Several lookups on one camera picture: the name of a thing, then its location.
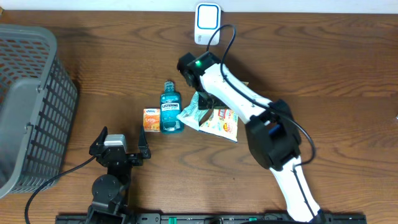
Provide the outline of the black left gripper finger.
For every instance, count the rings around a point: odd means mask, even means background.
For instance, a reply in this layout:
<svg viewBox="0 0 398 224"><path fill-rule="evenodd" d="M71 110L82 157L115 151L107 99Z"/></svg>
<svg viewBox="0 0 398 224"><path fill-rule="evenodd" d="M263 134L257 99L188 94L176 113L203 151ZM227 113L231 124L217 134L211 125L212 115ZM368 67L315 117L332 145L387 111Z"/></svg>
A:
<svg viewBox="0 0 398 224"><path fill-rule="evenodd" d="M107 135L108 135L108 128L104 126L99 136L92 143L92 146L102 146L105 142Z"/></svg>
<svg viewBox="0 0 398 224"><path fill-rule="evenodd" d="M138 148L143 159L151 158L152 154L146 140L145 130L143 126L141 126L140 128Z"/></svg>

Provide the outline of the orange tissue pack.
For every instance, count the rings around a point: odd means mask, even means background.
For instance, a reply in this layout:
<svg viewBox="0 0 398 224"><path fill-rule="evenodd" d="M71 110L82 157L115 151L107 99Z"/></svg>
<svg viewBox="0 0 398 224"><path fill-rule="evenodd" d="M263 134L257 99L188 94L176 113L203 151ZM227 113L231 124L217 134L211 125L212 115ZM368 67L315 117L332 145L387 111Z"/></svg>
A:
<svg viewBox="0 0 398 224"><path fill-rule="evenodd" d="M159 108L146 108L143 110L143 127L145 132L160 132Z"/></svg>

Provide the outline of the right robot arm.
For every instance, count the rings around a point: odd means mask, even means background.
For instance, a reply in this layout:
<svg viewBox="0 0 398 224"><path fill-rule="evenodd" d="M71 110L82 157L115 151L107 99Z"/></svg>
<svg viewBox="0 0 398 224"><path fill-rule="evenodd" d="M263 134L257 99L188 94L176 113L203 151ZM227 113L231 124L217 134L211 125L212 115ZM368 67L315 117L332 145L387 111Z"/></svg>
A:
<svg viewBox="0 0 398 224"><path fill-rule="evenodd" d="M199 94L199 110L229 108L241 119L250 153L273 173L290 217L296 222L318 220L320 206L305 180L299 149L300 136L306 131L294 121L288 104L252 91L211 52L199 57L185 54L179 58L177 70Z"/></svg>

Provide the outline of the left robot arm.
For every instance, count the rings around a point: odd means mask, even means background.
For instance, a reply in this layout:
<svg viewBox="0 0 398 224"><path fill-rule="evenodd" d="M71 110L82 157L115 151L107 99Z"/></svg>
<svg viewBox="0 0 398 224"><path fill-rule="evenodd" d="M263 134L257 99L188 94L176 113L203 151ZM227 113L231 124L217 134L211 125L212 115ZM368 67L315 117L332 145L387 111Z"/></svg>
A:
<svg viewBox="0 0 398 224"><path fill-rule="evenodd" d="M143 127L139 132L138 149L136 153L128 153L125 136L109 134L107 127L92 143L89 154L107 168L107 173L93 182L93 200L88 208L86 223L137 222L136 215L127 207L127 201L132 168L142 166L145 159L151 158Z"/></svg>

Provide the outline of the yellow snack bag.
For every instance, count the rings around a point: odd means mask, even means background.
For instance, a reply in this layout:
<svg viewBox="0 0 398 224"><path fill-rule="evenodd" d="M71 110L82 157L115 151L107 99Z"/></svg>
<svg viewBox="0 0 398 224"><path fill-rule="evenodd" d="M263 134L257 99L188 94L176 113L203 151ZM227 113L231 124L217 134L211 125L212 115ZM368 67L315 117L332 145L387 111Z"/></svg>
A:
<svg viewBox="0 0 398 224"><path fill-rule="evenodd" d="M237 142L238 115L231 109L214 109L199 131Z"/></svg>

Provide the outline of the pale green wipes pack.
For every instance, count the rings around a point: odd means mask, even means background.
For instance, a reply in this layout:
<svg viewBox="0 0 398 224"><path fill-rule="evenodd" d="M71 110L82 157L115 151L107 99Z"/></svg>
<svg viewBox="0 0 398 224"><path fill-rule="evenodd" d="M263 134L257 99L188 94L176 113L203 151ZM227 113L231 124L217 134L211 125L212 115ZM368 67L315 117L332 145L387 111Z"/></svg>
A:
<svg viewBox="0 0 398 224"><path fill-rule="evenodd" d="M185 125L199 130L200 121L203 117L207 114L209 109L207 110L200 110L198 107L199 103L199 94L195 92L192 96L190 104L185 107L180 114L177 115L177 118Z"/></svg>

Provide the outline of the teal plastic bottle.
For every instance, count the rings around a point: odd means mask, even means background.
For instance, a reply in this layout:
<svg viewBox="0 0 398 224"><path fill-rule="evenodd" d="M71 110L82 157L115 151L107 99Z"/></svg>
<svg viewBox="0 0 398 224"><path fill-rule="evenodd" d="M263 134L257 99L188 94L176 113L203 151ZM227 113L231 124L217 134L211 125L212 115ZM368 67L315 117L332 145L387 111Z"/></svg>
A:
<svg viewBox="0 0 398 224"><path fill-rule="evenodd" d="M160 131L164 134L181 133L184 124L177 118L182 112L180 93L175 91L174 82L164 83L164 93L160 96Z"/></svg>

